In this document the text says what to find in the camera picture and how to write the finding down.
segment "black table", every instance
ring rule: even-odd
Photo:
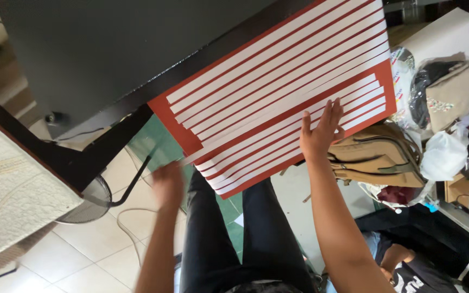
[[[311,1],[0,0],[0,16],[62,139],[111,125]]]

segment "black shirt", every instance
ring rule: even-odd
[[[392,242],[381,235],[375,258],[377,264],[390,246]],[[398,264],[394,270],[394,290],[397,293],[458,293],[452,279],[420,253],[416,253],[411,262]]]

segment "tiled floor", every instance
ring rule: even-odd
[[[150,154],[149,170],[182,157],[182,149],[160,121],[153,117],[128,144],[130,152],[122,150],[103,173],[113,200],[121,198],[127,186]],[[188,181],[193,168],[184,169]],[[156,210],[157,203],[143,173],[125,204],[110,211],[97,221],[81,225],[58,225],[22,259],[16,273],[0,279],[0,293],[129,293],[132,292],[140,270],[134,244],[118,228],[117,217],[123,210],[145,208]],[[316,271],[324,263],[314,230],[309,196],[309,177],[305,165],[290,167],[283,174],[271,176],[278,201],[299,244]],[[357,185],[340,186],[343,197],[354,217],[372,212],[374,205]],[[217,196],[229,237],[242,259],[243,228],[233,221],[242,210],[242,194],[227,200]],[[132,211],[122,214],[121,223],[133,234],[135,246],[143,253],[151,238],[155,214]],[[175,254],[182,251],[186,233],[186,215],[179,212],[175,225]]]
[[[113,199],[119,199],[137,172],[122,150],[103,173]],[[80,225],[59,224],[20,260],[16,273],[0,278],[0,293],[130,293],[140,270],[134,244],[117,226],[117,216],[129,208],[157,210],[149,185],[139,180],[125,204],[97,221]],[[135,237],[142,255],[149,244],[155,213],[132,211],[121,223]],[[186,215],[179,211],[175,226],[175,254],[182,251]]]

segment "fan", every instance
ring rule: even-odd
[[[82,224],[92,222],[104,216],[109,208],[123,204],[128,199],[131,190],[135,187],[142,171],[146,168],[147,163],[149,163],[150,160],[151,153],[146,157],[146,160],[142,163],[142,166],[137,171],[137,174],[135,174],[134,179],[131,181],[119,201],[112,202],[112,192],[109,190],[106,180],[99,175],[86,187],[85,190],[82,191],[84,202],[75,209],[57,218],[56,222],[63,224]]]

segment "khaki backpack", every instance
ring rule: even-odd
[[[346,183],[406,187],[425,185],[419,172],[422,157],[417,145],[393,123],[365,128],[333,144],[328,153],[336,178]]]

